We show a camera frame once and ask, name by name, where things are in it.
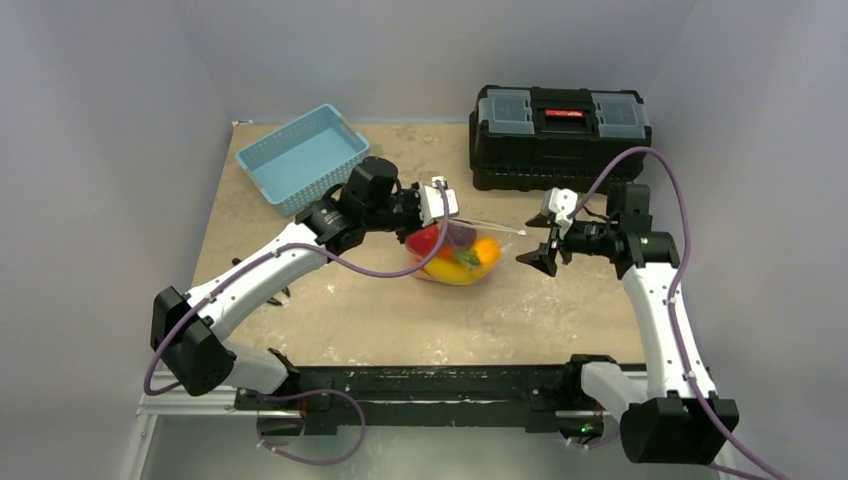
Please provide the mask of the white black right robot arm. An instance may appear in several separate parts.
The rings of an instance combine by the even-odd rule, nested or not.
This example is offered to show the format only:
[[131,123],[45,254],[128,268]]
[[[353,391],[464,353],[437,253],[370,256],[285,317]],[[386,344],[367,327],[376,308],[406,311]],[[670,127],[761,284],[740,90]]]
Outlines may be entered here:
[[604,407],[633,463],[713,463],[739,412],[734,400],[719,397],[699,357],[677,277],[682,261],[672,235],[652,226],[649,187],[612,188],[603,222],[573,219],[578,203],[571,190],[548,190],[539,213],[526,223],[547,228],[548,239],[516,259],[555,276],[557,264],[576,254],[607,258],[637,320],[647,384],[636,384],[609,356],[573,355],[554,392],[576,407],[592,400]]

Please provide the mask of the polka dot zip top bag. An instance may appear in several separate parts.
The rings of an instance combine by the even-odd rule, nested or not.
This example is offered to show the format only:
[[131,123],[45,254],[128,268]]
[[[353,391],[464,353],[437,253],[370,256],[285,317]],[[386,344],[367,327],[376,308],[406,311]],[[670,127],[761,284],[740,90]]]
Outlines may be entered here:
[[[494,238],[500,244],[501,257],[512,246],[512,244],[515,241],[517,241],[518,239],[522,239],[522,238],[527,236],[527,231],[523,228],[521,228],[521,229],[512,228],[512,227],[509,227],[509,226],[506,226],[506,225],[487,222],[487,221],[481,221],[481,220],[476,220],[476,219],[456,218],[456,219],[452,219],[450,222],[462,222],[462,223],[466,223],[466,224],[476,228],[477,233],[478,233],[477,239],[479,237]],[[477,267],[473,264],[473,257],[471,256],[471,253],[470,253],[471,248],[468,249],[468,250],[464,250],[464,251],[453,250],[450,246],[447,245],[445,240],[446,240],[446,238],[444,239],[444,242],[440,246],[441,250],[439,252],[437,252],[432,259],[443,258],[443,259],[446,259],[446,260],[449,260],[449,261],[456,261],[456,262],[459,262],[462,265],[466,266],[469,269]],[[423,267],[421,269],[417,270],[416,272],[414,272],[413,275],[415,277],[419,278],[419,279],[422,279],[422,280],[441,283],[441,282],[435,281],[429,275],[427,275],[424,272]]]

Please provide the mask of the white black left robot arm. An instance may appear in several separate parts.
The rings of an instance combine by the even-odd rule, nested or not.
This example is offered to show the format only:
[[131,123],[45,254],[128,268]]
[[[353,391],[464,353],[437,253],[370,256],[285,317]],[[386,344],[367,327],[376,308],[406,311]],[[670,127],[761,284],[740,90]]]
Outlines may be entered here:
[[155,388],[158,364],[174,375],[191,396],[225,385],[256,392],[272,408],[297,399],[297,372],[283,354],[230,341],[235,329],[255,310],[298,279],[329,263],[379,277],[342,259],[369,232],[393,232],[398,241],[434,224],[447,228],[457,215],[455,192],[443,177],[403,188],[394,163],[370,156],[356,165],[344,183],[330,187],[299,212],[268,244],[227,272],[181,293],[168,287],[154,299],[150,345],[153,358],[144,391]]

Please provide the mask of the purple fake cabbage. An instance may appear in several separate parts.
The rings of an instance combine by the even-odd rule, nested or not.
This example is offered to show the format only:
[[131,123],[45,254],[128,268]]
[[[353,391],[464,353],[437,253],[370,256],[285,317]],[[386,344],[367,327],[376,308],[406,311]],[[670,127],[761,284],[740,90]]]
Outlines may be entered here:
[[477,240],[477,229],[462,222],[450,222],[445,242],[453,250],[470,249]]

